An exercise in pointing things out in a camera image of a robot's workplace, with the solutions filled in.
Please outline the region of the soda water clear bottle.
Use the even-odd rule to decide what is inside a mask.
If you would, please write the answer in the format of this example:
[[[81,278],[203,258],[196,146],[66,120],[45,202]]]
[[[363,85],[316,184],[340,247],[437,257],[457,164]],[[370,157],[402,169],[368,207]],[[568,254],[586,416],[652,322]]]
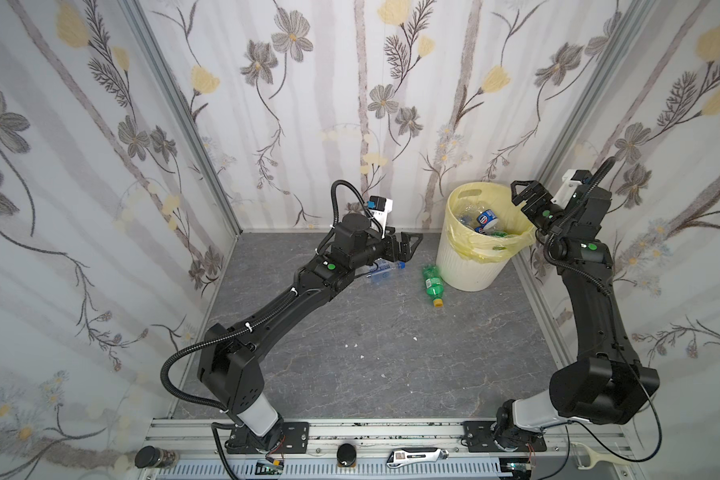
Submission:
[[[368,283],[379,284],[391,278],[398,270],[405,268],[406,264],[401,261],[378,260],[369,271],[362,274],[362,279]]]

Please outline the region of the blue label bottle blue cap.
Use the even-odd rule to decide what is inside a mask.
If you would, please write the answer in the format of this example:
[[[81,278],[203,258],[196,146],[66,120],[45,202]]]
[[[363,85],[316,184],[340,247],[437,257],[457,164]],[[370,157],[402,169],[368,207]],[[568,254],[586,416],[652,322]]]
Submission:
[[[500,219],[491,209],[481,212],[476,220],[474,231],[480,234],[489,234],[500,225]]]

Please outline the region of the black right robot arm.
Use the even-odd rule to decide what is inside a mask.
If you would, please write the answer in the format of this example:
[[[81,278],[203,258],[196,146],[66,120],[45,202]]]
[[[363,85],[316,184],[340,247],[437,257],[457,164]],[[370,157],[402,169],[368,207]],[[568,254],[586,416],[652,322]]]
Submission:
[[[493,441],[514,451],[538,441],[545,429],[567,422],[624,425],[649,402],[660,379],[630,343],[613,288],[614,261],[597,238],[611,194],[594,180],[577,185],[564,207],[537,181],[515,181],[511,194],[513,204],[543,236],[544,259],[556,268],[568,292],[577,356],[552,375],[546,391],[502,405]]]

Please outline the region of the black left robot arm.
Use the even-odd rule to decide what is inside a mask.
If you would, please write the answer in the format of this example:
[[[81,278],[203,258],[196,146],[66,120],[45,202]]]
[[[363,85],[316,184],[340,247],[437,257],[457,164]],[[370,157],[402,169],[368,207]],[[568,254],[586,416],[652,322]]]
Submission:
[[[265,396],[261,361],[300,321],[349,287],[359,268],[377,260],[408,262],[422,239],[420,233],[380,227],[364,214],[345,215],[274,300],[231,327],[212,326],[202,341],[168,357],[160,370],[162,386],[181,401],[226,415],[248,432],[250,447],[277,449],[284,421]],[[197,377],[210,392],[208,398],[186,393],[170,379],[171,368],[194,352],[200,355]]]

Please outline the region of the yellow plastic bin liner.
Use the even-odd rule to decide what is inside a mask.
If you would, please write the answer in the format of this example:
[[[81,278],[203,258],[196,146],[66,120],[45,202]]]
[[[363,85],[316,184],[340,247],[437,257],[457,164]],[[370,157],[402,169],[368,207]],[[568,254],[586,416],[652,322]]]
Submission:
[[[481,212],[491,209],[500,219],[500,225],[494,231],[505,231],[513,236],[495,238],[462,225],[454,213],[463,201],[476,204]],[[489,182],[466,183],[455,188],[447,199],[437,262],[501,263],[531,246],[535,242],[535,232],[536,228],[512,203],[509,187]]]

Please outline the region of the white ribbed trash bin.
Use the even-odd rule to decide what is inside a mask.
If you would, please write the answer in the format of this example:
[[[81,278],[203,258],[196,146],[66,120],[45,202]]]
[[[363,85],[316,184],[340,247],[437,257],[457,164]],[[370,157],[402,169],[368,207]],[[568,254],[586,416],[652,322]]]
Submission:
[[[436,265],[440,270],[442,279],[451,287],[465,292],[477,292],[490,286],[509,260],[487,264],[451,260],[439,264],[436,259]]]

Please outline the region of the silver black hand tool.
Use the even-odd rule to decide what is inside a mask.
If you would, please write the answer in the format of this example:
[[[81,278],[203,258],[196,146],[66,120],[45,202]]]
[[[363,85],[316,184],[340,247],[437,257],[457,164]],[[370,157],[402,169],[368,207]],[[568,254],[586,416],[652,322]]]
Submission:
[[[393,450],[386,460],[386,466],[400,469],[416,463],[437,462],[448,459],[450,452],[439,447],[406,447]]]

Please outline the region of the black round knob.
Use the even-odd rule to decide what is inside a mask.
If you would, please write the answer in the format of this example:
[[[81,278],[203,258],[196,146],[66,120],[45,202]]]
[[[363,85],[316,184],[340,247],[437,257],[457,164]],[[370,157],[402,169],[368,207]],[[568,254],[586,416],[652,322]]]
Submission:
[[[341,444],[336,450],[336,461],[339,468],[355,468],[357,465],[357,449],[353,444]]]

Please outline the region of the cream plastic peeler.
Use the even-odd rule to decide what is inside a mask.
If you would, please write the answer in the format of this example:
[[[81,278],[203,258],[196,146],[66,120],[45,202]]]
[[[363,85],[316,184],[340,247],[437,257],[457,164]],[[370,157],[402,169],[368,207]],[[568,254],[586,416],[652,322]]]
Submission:
[[[588,445],[580,442],[573,442],[571,453],[576,460],[576,468],[579,471],[589,471],[601,463],[611,465],[629,465],[630,460],[624,460],[611,453],[598,452]]]

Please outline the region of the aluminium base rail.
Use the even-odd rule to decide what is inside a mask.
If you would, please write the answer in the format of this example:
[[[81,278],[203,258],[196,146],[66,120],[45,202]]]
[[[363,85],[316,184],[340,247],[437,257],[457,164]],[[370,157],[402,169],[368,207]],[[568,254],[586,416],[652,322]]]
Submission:
[[[236,461],[262,460],[263,453],[248,444],[242,428],[222,430],[214,435],[211,420],[155,420],[147,430],[145,442],[178,454],[168,469],[149,469],[146,479],[223,479]],[[285,425],[286,439],[273,452],[285,462],[292,459],[331,459],[344,443],[357,449],[362,458],[386,462],[393,450],[406,447],[439,447],[450,452],[448,459],[497,458],[508,479],[643,479],[644,469],[629,465],[601,463],[589,471],[579,471],[571,453],[573,442],[611,453],[624,460],[632,453],[625,434],[617,427],[582,429],[578,424],[557,425],[545,430],[540,443],[505,451],[493,441],[491,418],[421,419],[303,419]]]

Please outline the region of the black jar on rail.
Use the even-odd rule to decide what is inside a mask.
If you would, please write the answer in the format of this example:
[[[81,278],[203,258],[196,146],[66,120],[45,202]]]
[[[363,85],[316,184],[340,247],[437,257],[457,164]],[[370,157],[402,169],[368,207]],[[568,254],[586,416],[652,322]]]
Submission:
[[[165,469],[173,467],[178,460],[178,454],[152,445],[142,447],[135,455],[134,465],[138,469]]]

